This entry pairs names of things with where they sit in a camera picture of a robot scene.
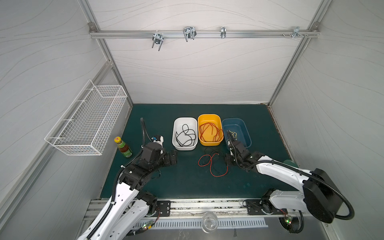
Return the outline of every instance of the yellow plastic bin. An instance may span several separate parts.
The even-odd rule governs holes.
[[[215,127],[208,126],[208,125],[201,127],[203,124],[207,122],[211,122],[216,125],[216,127],[218,128],[218,137],[215,137],[217,135],[217,129]],[[221,119],[218,115],[202,114],[198,117],[197,124],[199,125],[199,140],[201,145],[217,146],[221,143],[221,141],[224,138],[224,135],[223,135],[223,127],[221,125]]]

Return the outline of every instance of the red cable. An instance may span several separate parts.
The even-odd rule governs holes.
[[[204,142],[207,142],[204,137],[203,137],[203,133],[209,128],[209,126],[212,127],[212,132],[211,134],[213,135],[214,134],[214,129],[216,128],[216,134],[215,136],[213,137],[213,141],[212,142],[220,142],[221,140],[223,140],[224,138],[224,133],[223,133],[223,130],[222,129],[219,129],[214,123],[212,122],[206,122],[204,124],[201,124],[199,126],[199,130],[200,130],[200,139],[203,140]]]
[[[201,156],[201,158],[197,161],[197,165],[199,165],[200,167],[204,167],[204,166],[206,166],[206,165],[208,165],[208,164],[211,164],[211,165],[209,166],[209,171],[211,172],[212,176],[214,176],[214,177],[222,177],[222,176],[224,176],[225,174],[228,173],[228,166],[227,166],[227,171],[226,171],[223,175],[215,176],[215,175],[212,173],[212,170],[211,170],[212,162],[213,162],[213,161],[212,161],[212,158],[215,156],[215,154],[219,155],[217,152],[215,152],[212,156],[209,155],[209,154],[205,154],[205,155]],[[209,157],[210,157],[209,162],[208,162],[206,165],[200,165],[200,160],[201,160],[204,156],[209,156]]]

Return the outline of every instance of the white plastic bin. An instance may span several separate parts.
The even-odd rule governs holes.
[[[199,141],[197,120],[194,118],[177,118],[173,124],[172,144],[179,151],[195,149]]]

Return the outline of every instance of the green table surface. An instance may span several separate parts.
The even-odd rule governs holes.
[[[221,120],[241,118],[252,139],[252,145],[248,148],[250,152],[262,152],[280,162],[290,158],[265,105],[135,104],[122,139],[131,147],[133,155],[139,152],[142,141],[140,118],[143,117],[148,134],[162,135],[163,147],[170,151],[175,149],[172,145],[175,119],[180,117],[197,119],[199,115],[207,113],[217,114]],[[224,154],[229,152],[225,141],[213,148],[221,150]],[[192,151],[178,151],[177,165],[161,168],[161,177],[149,181],[144,190],[158,198],[260,198],[269,188],[295,190],[273,177],[255,172],[247,173],[235,166],[229,168],[227,175],[214,177],[209,171],[209,165],[205,167],[197,165],[199,158],[211,150],[206,150],[206,147],[199,142]],[[200,164],[208,160],[203,158]],[[128,161],[129,159],[117,151],[101,192],[102,198],[111,196],[115,175],[120,166]],[[212,172],[215,175],[219,175],[219,172],[225,173],[223,156],[214,159],[213,168]]]

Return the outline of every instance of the white wall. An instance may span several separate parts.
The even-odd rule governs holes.
[[[320,0],[90,0],[101,30],[283,30],[308,27]],[[266,103],[298,39],[107,41],[134,103]]]
[[[382,239],[384,2],[334,0],[272,106],[292,157],[353,204],[340,239]]]
[[[0,1],[0,207],[44,137],[106,62],[77,0]],[[103,84],[117,84],[112,73]],[[56,151],[0,239],[73,239],[98,197],[125,124],[102,156]]]

